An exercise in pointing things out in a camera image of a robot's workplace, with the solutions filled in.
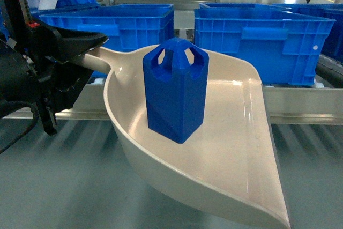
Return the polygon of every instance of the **white dustpan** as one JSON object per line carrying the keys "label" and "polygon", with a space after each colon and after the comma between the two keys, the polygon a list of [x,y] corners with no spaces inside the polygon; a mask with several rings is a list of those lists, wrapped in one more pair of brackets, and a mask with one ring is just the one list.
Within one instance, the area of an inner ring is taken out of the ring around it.
{"label": "white dustpan", "polygon": [[75,63],[109,73],[104,99],[124,152],[136,172],[186,205],[242,224],[290,228],[255,68],[208,51],[204,123],[184,144],[147,126],[143,57],[95,49]]}

